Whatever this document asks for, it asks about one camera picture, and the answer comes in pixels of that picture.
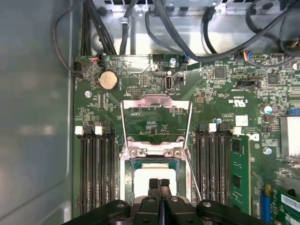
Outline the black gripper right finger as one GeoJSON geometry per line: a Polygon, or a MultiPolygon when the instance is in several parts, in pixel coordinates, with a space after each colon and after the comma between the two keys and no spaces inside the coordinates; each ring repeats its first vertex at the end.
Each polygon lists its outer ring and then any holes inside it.
{"type": "Polygon", "coordinates": [[[202,200],[196,206],[183,197],[173,196],[167,179],[159,180],[160,195],[165,210],[165,225],[265,225],[235,207],[213,200],[202,200]]]}

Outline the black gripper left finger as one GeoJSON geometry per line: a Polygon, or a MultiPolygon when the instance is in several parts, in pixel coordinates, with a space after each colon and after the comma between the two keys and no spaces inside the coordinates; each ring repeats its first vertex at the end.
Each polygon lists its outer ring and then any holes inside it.
{"type": "Polygon", "coordinates": [[[160,220],[158,188],[158,179],[150,179],[148,195],[136,198],[132,205],[123,200],[114,200],[69,220],[67,224],[158,225],[160,220]]]}

